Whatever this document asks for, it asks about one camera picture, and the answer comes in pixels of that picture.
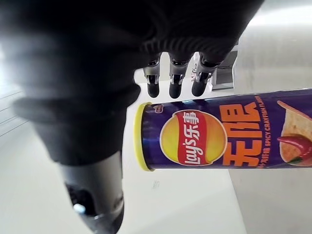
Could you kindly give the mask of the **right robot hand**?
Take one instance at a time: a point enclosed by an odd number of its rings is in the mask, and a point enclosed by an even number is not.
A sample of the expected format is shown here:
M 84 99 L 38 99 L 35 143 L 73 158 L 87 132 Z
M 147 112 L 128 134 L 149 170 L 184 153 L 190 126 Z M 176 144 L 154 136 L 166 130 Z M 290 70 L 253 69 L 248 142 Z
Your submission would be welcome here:
M 60 165 L 73 205 L 96 234 L 124 215 L 122 144 L 134 72 L 159 53 L 204 56 L 213 71 L 261 7 L 260 0 L 3 0 L 4 76 L 13 104 Z

